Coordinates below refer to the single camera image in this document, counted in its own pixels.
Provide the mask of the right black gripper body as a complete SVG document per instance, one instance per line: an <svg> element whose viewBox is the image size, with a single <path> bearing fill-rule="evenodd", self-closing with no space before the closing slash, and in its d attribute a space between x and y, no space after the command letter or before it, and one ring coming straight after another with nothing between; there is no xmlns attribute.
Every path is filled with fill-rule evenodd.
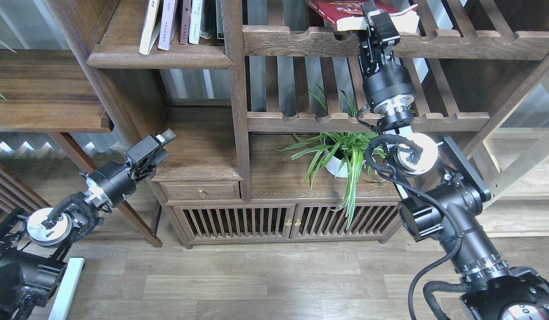
<svg viewBox="0 0 549 320"><path fill-rule="evenodd" d="M382 115L408 111L415 88L408 69L394 56L400 34L388 13L369 12L365 20L366 31L358 33L358 61L369 108Z"/></svg>

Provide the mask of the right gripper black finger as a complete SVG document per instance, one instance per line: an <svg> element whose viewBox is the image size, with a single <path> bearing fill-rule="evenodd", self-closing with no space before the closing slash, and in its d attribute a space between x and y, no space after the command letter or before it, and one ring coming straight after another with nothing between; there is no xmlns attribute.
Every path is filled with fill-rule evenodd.
<svg viewBox="0 0 549 320"><path fill-rule="evenodd" d="M374 0L367 0L362 2L362 12L365 17L376 16L378 14L378 8Z"/></svg>

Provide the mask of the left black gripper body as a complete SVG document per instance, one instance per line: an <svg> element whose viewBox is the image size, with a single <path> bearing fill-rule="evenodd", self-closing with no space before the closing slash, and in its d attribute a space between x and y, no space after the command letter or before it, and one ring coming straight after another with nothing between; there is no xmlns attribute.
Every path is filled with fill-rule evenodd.
<svg viewBox="0 0 549 320"><path fill-rule="evenodd" d="M84 194L97 208L115 208L124 202L136 192L136 184L150 176L169 152L155 136L147 136L124 155L123 164L108 162L90 174L82 174L88 185Z"/></svg>

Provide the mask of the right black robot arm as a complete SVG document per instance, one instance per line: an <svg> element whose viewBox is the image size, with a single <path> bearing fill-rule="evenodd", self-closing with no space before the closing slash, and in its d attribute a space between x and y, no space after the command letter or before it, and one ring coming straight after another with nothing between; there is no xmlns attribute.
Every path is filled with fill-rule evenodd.
<svg viewBox="0 0 549 320"><path fill-rule="evenodd" d="M511 268L476 219L491 198L485 182L450 136L441 135L437 142L411 130L415 88L393 52L400 34L388 12L380 12L372 0L362 3L358 40L367 105L357 119L378 134L366 148L366 164L395 185L401 197L398 212L412 238L435 239L446 252L411 282L411 319L417 282L450 260L461 276L459 283L430 281L423 286L437 319L448 316L435 292L460 293L472 320L549 320L549 282L533 268Z"/></svg>

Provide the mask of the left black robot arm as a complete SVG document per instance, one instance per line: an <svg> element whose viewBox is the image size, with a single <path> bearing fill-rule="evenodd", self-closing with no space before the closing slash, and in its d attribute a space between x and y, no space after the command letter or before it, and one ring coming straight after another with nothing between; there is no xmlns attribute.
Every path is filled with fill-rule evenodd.
<svg viewBox="0 0 549 320"><path fill-rule="evenodd" d="M0 320L26 320L48 304L67 273L64 259L72 245L103 223L100 212L111 213L136 192L169 156L165 145L175 136L170 129L149 135L125 152L126 162L82 172L87 190L55 207L9 213L0 223Z"/></svg>

